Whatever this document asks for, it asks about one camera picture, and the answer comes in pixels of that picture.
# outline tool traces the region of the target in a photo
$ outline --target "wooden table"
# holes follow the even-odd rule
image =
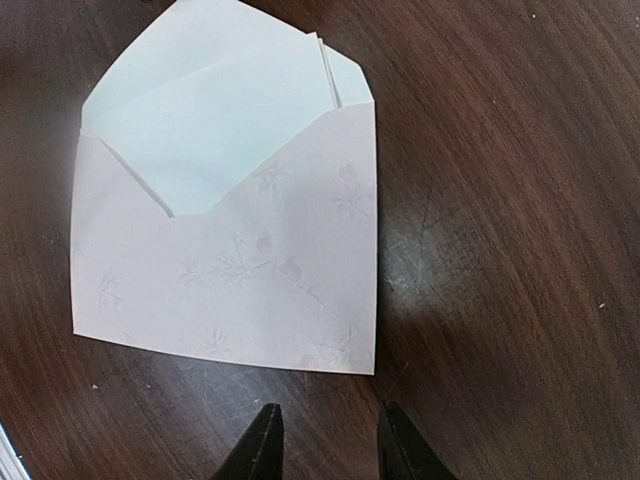
[[[0,419],[34,479],[207,479],[272,401],[287,478],[373,479],[383,398],[462,480],[640,478],[637,3],[251,1],[376,97],[372,378],[72,335],[79,108],[168,3],[0,2]]]

